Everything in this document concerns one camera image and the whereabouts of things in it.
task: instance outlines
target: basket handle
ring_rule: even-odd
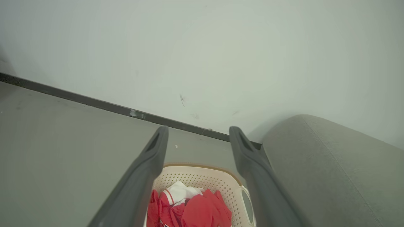
[[[242,203],[243,203],[244,212],[246,214],[247,221],[251,227],[255,227],[256,221],[255,221],[255,215],[254,215],[254,210],[253,210],[253,206],[252,206],[253,203],[251,202],[250,192],[248,191],[248,189],[246,187],[241,186],[240,195],[242,198]]]

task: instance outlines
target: gray armrest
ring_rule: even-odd
[[[269,162],[314,226],[404,226],[404,151],[310,115],[274,127]]]

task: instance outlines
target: clothes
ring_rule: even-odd
[[[181,227],[230,227],[231,211],[219,191],[208,189],[203,195],[193,197],[181,217]]]
[[[151,192],[149,206],[147,207],[147,227],[159,227],[160,216],[158,212],[158,193],[156,190]]]
[[[231,227],[231,211],[219,191],[187,187],[177,181],[160,193],[153,190],[147,227]]]
[[[181,181],[177,181],[160,193],[160,200],[163,205],[174,205],[183,199],[190,199],[198,194],[202,195],[201,190],[203,188],[187,187]]]
[[[185,209],[185,200],[196,195],[202,195],[201,189],[187,187],[181,181],[175,182],[172,186],[162,191],[158,205],[162,227],[165,225],[168,227],[181,227],[177,218],[173,217],[182,216]]]

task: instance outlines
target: red clothing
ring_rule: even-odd
[[[170,205],[166,197],[153,190],[147,210],[147,227],[230,227],[231,211],[219,191],[208,189],[192,197]]]

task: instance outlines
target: white wall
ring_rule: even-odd
[[[403,24],[403,1],[2,0],[0,46],[18,77],[253,141],[312,114],[404,148]]]

